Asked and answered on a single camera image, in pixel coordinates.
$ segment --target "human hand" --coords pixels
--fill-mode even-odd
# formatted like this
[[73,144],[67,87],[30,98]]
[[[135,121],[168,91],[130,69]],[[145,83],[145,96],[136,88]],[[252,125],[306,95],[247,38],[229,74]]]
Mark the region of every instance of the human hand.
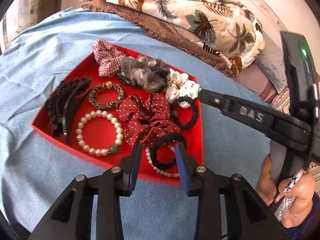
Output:
[[[268,155],[262,163],[261,173],[256,187],[256,192],[268,206],[273,202],[277,192],[276,184],[271,179],[270,171],[271,158],[270,155]],[[283,180],[279,184],[279,192],[281,192],[290,181],[291,179]],[[316,183],[312,175],[308,172],[285,194],[287,197],[296,197],[290,209],[281,218],[281,222],[285,228],[296,227],[306,219],[312,209],[312,197],[315,188]]]

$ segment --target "pearl bracelet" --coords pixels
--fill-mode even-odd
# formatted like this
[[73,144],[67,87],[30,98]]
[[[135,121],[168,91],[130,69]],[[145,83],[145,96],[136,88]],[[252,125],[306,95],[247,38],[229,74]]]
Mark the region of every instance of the pearl bracelet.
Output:
[[[111,123],[114,125],[116,128],[116,140],[115,144],[111,145],[107,149],[95,149],[91,148],[89,145],[85,144],[85,141],[83,140],[83,135],[82,135],[82,129],[84,125],[91,120],[92,118],[95,117],[103,117],[107,118]],[[117,153],[118,152],[118,146],[122,145],[122,139],[123,139],[123,134],[122,134],[123,129],[121,128],[121,124],[118,122],[118,119],[113,117],[112,114],[108,114],[107,111],[91,111],[90,114],[85,114],[84,117],[80,118],[80,122],[77,124],[77,129],[76,129],[76,139],[78,140],[78,145],[82,147],[82,150],[84,152],[88,152],[90,155],[96,155],[97,157],[102,156],[107,156],[109,153]]]
[[[169,145],[168,148],[170,148],[170,150],[172,150],[173,152],[175,152],[174,150],[174,147],[172,145]],[[153,169],[159,173],[160,175],[163,175],[163,176],[166,176],[168,178],[176,178],[176,177],[180,177],[180,174],[179,173],[169,173],[169,172],[166,172],[166,171],[162,171],[161,169],[158,169],[157,167],[155,167],[153,164],[152,164],[152,160],[151,160],[151,157],[150,157],[151,153],[150,153],[150,149],[149,147],[146,148],[146,156],[147,156],[147,159],[149,161],[149,163],[151,164],[151,167],[153,167]]]

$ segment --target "floral blanket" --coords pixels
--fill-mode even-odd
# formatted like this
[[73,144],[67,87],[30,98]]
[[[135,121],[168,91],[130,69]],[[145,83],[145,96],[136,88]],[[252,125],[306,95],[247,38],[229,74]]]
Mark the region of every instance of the floral blanket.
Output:
[[261,24],[234,0],[105,0],[164,20],[183,38],[219,55],[234,75],[264,49]]

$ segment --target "bed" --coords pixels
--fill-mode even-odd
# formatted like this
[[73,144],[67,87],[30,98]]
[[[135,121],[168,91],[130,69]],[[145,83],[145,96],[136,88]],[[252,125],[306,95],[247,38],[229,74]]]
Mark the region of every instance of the bed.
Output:
[[[104,171],[56,148],[30,127],[50,91],[91,53],[98,38],[161,58],[196,76],[204,89],[266,105],[212,66],[149,38],[117,15],[60,11],[20,33],[0,56],[0,209],[11,224],[18,222],[32,231],[76,175],[91,177]],[[269,139],[212,107],[202,104],[201,113],[204,165],[221,175],[240,173],[254,187],[269,153]],[[187,198],[180,187],[138,180],[132,197],[120,202],[125,239],[193,239],[197,199]],[[224,234],[224,212],[222,225]]]

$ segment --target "metal screw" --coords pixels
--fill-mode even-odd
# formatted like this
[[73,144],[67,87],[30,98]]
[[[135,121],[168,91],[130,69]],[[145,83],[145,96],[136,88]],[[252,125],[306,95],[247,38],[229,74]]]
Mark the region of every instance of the metal screw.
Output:
[[76,176],[76,181],[83,181],[84,180],[84,175],[79,174]]
[[118,172],[121,171],[121,168],[120,168],[119,166],[115,166],[115,167],[113,167],[113,168],[111,169],[111,171],[112,171],[113,173],[118,173]]
[[232,177],[234,180],[238,180],[238,181],[242,179],[242,176],[238,173],[234,174]]
[[198,166],[197,171],[202,173],[206,171],[206,168],[204,166]]

